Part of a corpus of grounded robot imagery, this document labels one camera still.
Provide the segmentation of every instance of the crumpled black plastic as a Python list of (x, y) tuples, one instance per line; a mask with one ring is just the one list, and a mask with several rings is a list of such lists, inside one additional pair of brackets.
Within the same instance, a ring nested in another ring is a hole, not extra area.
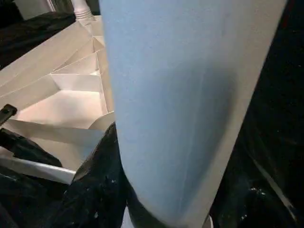
[(121, 227), (126, 207), (125, 186), (114, 123), (76, 172), (49, 227)]
[(37, 143), (5, 128), (0, 129), (0, 146), (14, 153), (15, 158), (62, 167), (59, 159), (43, 150)]

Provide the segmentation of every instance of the white pipe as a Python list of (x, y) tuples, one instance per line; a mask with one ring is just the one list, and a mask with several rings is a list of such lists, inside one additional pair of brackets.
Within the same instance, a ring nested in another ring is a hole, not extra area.
[(139, 201), (201, 227), (285, 0), (103, 0), (118, 139)]
[(74, 13), (76, 16), (76, 20), (84, 21), (84, 20), (95, 20), (89, 6), (86, 3), (86, 0), (71, 0)]

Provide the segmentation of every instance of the cardboard compartment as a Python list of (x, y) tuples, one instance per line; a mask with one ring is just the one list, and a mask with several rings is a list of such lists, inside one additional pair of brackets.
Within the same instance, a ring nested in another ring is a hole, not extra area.
[(0, 97), (0, 106), (18, 108), (13, 119), (57, 127), (88, 129), (108, 113), (100, 76), (50, 74)]
[(92, 36), (103, 36), (104, 29), (101, 21), (90, 21), (89, 24), (85, 25), (85, 28)]
[(91, 40), (80, 23), (70, 25), (0, 71), (0, 96), (51, 73)]
[(8, 120), (3, 127), (37, 143), (60, 160), (62, 168), (17, 159), (0, 147), (0, 165), (19, 173), (69, 184), (76, 170), (91, 154), (105, 130), (113, 122), (114, 113), (100, 117), (91, 129), (58, 128), (47, 124)]
[(104, 48), (105, 48), (104, 44), (102, 44), (98, 39), (92, 38), (85, 45), (79, 48), (65, 63), (63, 63), (60, 67), (58, 67), (57, 70), (74, 62), (77, 62)]

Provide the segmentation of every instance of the white cardboard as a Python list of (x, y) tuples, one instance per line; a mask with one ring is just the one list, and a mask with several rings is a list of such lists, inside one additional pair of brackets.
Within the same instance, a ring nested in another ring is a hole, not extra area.
[(60, 90), (100, 92), (101, 79), (98, 75), (51, 74)]
[(70, 65), (54, 71), (54, 74), (91, 74), (98, 70), (96, 53), (92, 53)]
[(0, 107), (11, 104), (22, 110), (58, 91), (57, 84), (49, 76), (45, 76), (26, 87), (0, 96)]
[(76, 22), (0, 71), (0, 95), (24, 87), (51, 73), (65, 62), (75, 49), (91, 39)]

